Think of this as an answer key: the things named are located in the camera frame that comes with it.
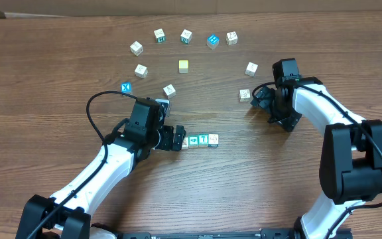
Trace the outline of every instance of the wood grain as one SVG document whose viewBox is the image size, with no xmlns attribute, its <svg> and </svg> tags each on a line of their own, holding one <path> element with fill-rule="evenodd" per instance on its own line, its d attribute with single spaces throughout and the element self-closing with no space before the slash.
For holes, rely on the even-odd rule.
<svg viewBox="0 0 382 239">
<path fill-rule="evenodd" d="M 156 44 L 163 28 L 167 41 Z M 189 46 L 183 29 L 193 32 Z M 225 35 L 236 31 L 238 44 Z M 220 37 L 215 50 L 206 46 Z M 133 55 L 135 40 L 144 53 Z M 26 201 L 70 182 L 96 155 L 88 98 L 131 82 L 136 96 L 162 98 L 173 84 L 166 124 L 218 133 L 217 149 L 154 152 L 122 180 L 93 217 L 124 232 L 257 230 L 292 226 L 320 194 L 322 137 L 304 118 L 292 133 L 239 103 L 240 89 L 272 80 L 271 66 L 295 57 L 343 105 L 382 120 L 382 12 L 0 21 L 0 238 L 14 238 Z M 178 73 L 189 60 L 190 72 Z M 248 62 L 259 65 L 254 78 Z M 134 75 L 137 64 L 147 78 Z M 107 133 L 133 101 L 104 96 L 92 115 Z M 382 208 L 346 221 L 355 238 L 382 238 Z"/>
</svg>

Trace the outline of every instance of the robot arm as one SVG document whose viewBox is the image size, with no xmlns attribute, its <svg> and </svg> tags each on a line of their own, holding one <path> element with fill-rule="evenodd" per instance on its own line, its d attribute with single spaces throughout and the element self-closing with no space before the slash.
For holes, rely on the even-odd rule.
<svg viewBox="0 0 382 239">
<path fill-rule="evenodd" d="M 334 99 L 326 90 L 326 87 L 321 84 L 306 85 L 317 91 L 322 91 L 323 94 L 332 98 L 349 116 L 355 119 L 358 123 L 365 120 L 363 117 L 354 114 L 345 108 L 341 103 Z M 315 126 L 315 128 L 324 136 L 325 127 L 334 125 L 335 123 L 343 123 L 345 125 L 353 124 L 351 121 L 343 117 L 343 115 L 325 98 L 310 92 L 303 88 L 297 88 L 292 96 L 292 107 L 297 113 L 302 114 Z M 306 238 L 323 239 L 328 230 L 333 226 L 335 221 L 351 206 L 363 205 L 363 200 L 350 200 L 343 204 L 335 204 L 332 199 L 329 199 L 324 192 L 316 200 L 312 208 L 302 216 L 301 225 L 302 231 Z M 337 229 L 347 219 L 347 216 L 333 229 L 331 238 L 336 236 Z"/>
<path fill-rule="evenodd" d="M 52 211 L 54 216 L 49 218 L 43 227 L 63 230 L 61 239 L 90 239 L 90 236 L 100 239 L 102 237 L 98 235 L 101 233 L 111 238 L 113 234 L 110 232 L 90 228 L 91 216 L 110 190 L 125 178 L 137 163 L 146 159 L 152 149 L 181 150 L 186 131 L 183 126 L 177 125 L 174 134 L 172 126 L 164 125 L 164 119 L 169 111 L 168 100 L 137 98 L 131 118 L 120 122 L 113 132 L 105 137 L 107 143 L 105 164 L 100 166 L 105 157 L 103 145 L 97 157 L 63 189 L 51 195 L 49 199 L 33 196 L 23 210 L 16 239 L 28 237 L 35 228 L 39 228 L 41 220 Z M 125 129 L 120 133 L 118 130 L 123 123 L 126 123 Z M 59 211 L 54 210 L 74 189 L 88 180 L 98 167 L 101 169 L 74 197 Z M 39 228 L 31 238 L 37 239 L 41 235 L 42 228 Z"/>
<path fill-rule="evenodd" d="M 95 171 L 103 158 L 104 147 L 101 146 L 97 157 L 72 182 L 60 191 L 52 194 L 50 198 L 55 199 L 54 202 L 56 204 L 61 203 L 73 189 L 77 188 Z M 108 145 L 108 156 L 105 165 L 98 174 L 64 206 L 72 210 L 80 207 L 84 210 L 84 213 L 92 216 L 110 190 L 132 171 L 133 159 L 134 153 L 128 152 L 126 148 L 114 143 Z M 62 227 L 59 225 L 56 225 L 56 228 L 62 230 Z"/>
<path fill-rule="evenodd" d="M 324 95 L 332 98 L 343 110 L 348 112 L 350 117 L 358 123 L 362 123 L 362 121 L 365 120 L 363 117 L 354 114 L 341 105 L 341 103 L 339 103 L 327 92 L 324 85 L 309 84 L 306 86 L 316 91 L 322 91 Z M 292 107 L 297 113 L 300 113 L 308 118 L 322 136 L 324 136 L 326 125 L 332 125 L 335 123 L 343 123 L 345 125 L 352 124 L 352 122 L 343 117 L 343 115 L 325 98 L 303 88 L 297 88 L 294 90 L 294 94 L 292 95 Z"/>
<path fill-rule="evenodd" d="M 277 89 L 264 86 L 251 104 L 271 115 L 269 123 L 278 123 L 286 131 L 292 131 L 301 116 L 306 116 L 324 136 L 319 170 L 322 192 L 313 207 L 298 218 L 294 229 L 305 239 L 324 239 L 327 235 L 333 238 L 348 217 L 342 218 L 348 208 L 361 206 L 382 193 L 382 160 L 359 128 L 327 98 L 369 132 L 381 152 L 382 122 L 365 121 L 346 109 L 317 78 L 303 78 L 293 58 L 273 64 L 273 75 Z M 351 151 L 356 149 L 366 155 L 354 161 Z"/>
</svg>

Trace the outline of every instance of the cube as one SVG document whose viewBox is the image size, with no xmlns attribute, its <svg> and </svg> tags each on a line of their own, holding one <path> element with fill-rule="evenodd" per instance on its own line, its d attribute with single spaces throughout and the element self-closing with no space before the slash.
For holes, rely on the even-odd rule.
<svg viewBox="0 0 382 239">
<path fill-rule="evenodd" d="M 219 38 L 213 34 L 207 39 L 207 46 L 214 50 L 219 45 Z"/>
<path fill-rule="evenodd" d="M 120 91 L 126 94 L 132 94 L 132 84 L 129 82 L 122 83 Z"/>
<path fill-rule="evenodd" d="M 140 64 L 138 64 L 138 66 L 135 69 L 135 75 L 141 77 L 142 79 L 144 79 L 148 73 L 149 71 L 147 70 L 147 67 Z"/>
<path fill-rule="evenodd" d="M 164 109 L 164 115 L 169 117 L 170 116 L 170 109 L 172 107 L 172 104 L 170 103 L 169 100 L 165 99 L 156 99 L 156 102 L 158 102 L 162 108 Z"/>
<path fill-rule="evenodd" d="M 218 147 L 219 135 L 209 134 L 209 147 Z"/>
<path fill-rule="evenodd" d="M 193 149 L 193 148 L 197 148 L 198 147 L 198 136 L 190 136 L 189 137 L 189 144 L 188 144 L 188 147 L 190 149 Z"/>
<path fill-rule="evenodd" d="M 166 40 L 163 29 L 155 30 L 154 35 L 156 36 L 157 43 L 164 42 Z"/>
<path fill-rule="evenodd" d="M 198 147 L 208 147 L 208 146 L 209 146 L 209 135 L 199 135 Z"/>
<path fill-rule="evenodd" d="M 131 52 L 135 54 L 135 56 L 139 56 L 141 53 L 143 53 L 144 48 L 143 45 L 139 44 L 139 42 L 135 41 L 131 45 Z"/>
<path fill-rule="evenodd" d="M 238 42 L 237 33 L 235 33 L 235 32 L 226 33 L 226 43 L 228 45 L 237 44 L 237 42 Z"/>
<path fill-rule="evenodd" d="M 184 31 L 180 35 L 180 41 L 182 41 L 185 44 L 190 44 L 191 39 L 192 39 L 192 33 L 184 29 Z"/>
<path fill-rule="evenodd" d="M 249 65 L 247 66 L 247 69 L 245 70 L 245 74 L 254 77 L 256 70 L 257 70 L 257 65 L 249 62 Z"/>
<path fill-rule="evenodd" d="M 182 142 L 182 149 L 189 149 L 189 148 L 190 148 L 190 146 L 189 146 L 189 138 L 185 137 L 184 141 Z"/>
<path fill-rule="evenodd" d="M 166 94 L 166 97 L 168 99 L 170 99 L 170 98 L 172 98 L 173 96 L 176 95 L 176 90 L 175 90 L 175 88 L 173 88 L 172 84 L 164 87 L 163 90 L 164 90 L 164 93 Z"/>
<path fill-rule="evenodd" d="M 179 61 L 179 73 L 188 73 L 188 60 Z"/>
<path fill-rule="evenodd" d="M 239 90 L 239 101 L 249 102 L 250 101 L 250 90 Z"/>
</svg>

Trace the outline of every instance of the white block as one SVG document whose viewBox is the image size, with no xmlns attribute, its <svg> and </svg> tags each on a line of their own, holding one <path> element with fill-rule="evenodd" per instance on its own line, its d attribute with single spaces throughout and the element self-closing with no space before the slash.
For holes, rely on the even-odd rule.
<svg viewBox="0 0 382 239">
<path fill-rule="evenodd" d="M 249 102 L 250 101 L 250 90 L 239 90 L 239 101 Z"/>
<path fill-rule="evenodd" d="M 165 116 L 169 117 L 170 116 L 170 109 L 172 107 L 172 103 L 170 103 L 170 100 L 156 99 L 156 101 L 162 105 L 162 108 L 164 109 Z"/>
<path fill-rule="evenodd" d="M 184 141 L 182 142 L 182 149 L 189 149 L 189 148 L 190 148 L 190 146 L 189 146 L 189 138 L 185 137 Z"/>
<path fill-rule="evenodd" d="M 184 31 L 180 35 L 180 41 L 182 41 L 185 44 L 190 44 L 191 39 L 192 39 L 192 33 L 184 29 Z"/>
<path fill-rule="evenodd" d="M 188 73 L 188 60 L 179 61 L 179 73 Z"/>
<path fill-rule="evenodd" d="M 139 56 L 143 51 L 143 45 L 139 44 L 139 42 L 136 41 L 131 45 L 131 52 L 135 54 L 135 56 Z"/>
<path fill-rule="evenodd" d="M 168 99 L 170 99 L 176 95 L 176 90 L 175 90 L 175 88 L 173 88 L 173 85 L 171 85 L 171 84 L 164 87 L 163 90 L 164 90 L 164 93 L 166 94 Z"/>
<path fill-rule="evenodd" d="M 199 135 L 198 147 L 208 147 L 208 146 L 209 146 L 209 135 Z"/>
<path fill-rule="evenodd" d="M 226 43 L 228 45 L 237 44 L 237 42 L 238 42 L 237 33 L 235 33 L 235 32 L 226 33 Z"/>
<path fill-rule="evenodd" d="M 164 42 L 166 40 L 163 29 L 155 30 L 154 35 L 156 36 L 157 43 Z"/>
<path fill-rule="evenodd" d="M 219 145 L 219 135 L 209 134 L 209 147 L 217 147 Z"/>
<path fill-rule="evenodd" d="M 257 65 L 249 62 L 247 69 L 245 70 L 245 74 L 249 76 L 254 76 L 257 70 Z"/>
<path fill-rule="evenodd" d="M 147 67 L 138 64 L 138 66 L 135 69 L 135 75 L 141 78 L 145 78 L 149 71 L 147 70 Z"/>
<path fill-rule="evenodd" d="M 189 137 L 190 142 L 188 144 L 190 149 L 197 148 L 198 147 L 198 136 L 190 136 Z"/>
</svg>

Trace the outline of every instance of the block with letter x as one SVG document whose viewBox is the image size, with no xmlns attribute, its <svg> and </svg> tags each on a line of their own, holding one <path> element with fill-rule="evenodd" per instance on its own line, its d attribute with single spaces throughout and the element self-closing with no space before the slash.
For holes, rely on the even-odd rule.
<svg viewBox="0 0 382 239">
<path fill-rule="evenodd" d="M 132 84 L 129 82 L 121 84 L 121 92 L 126 94 L 132 94 Z"/>
</svg>

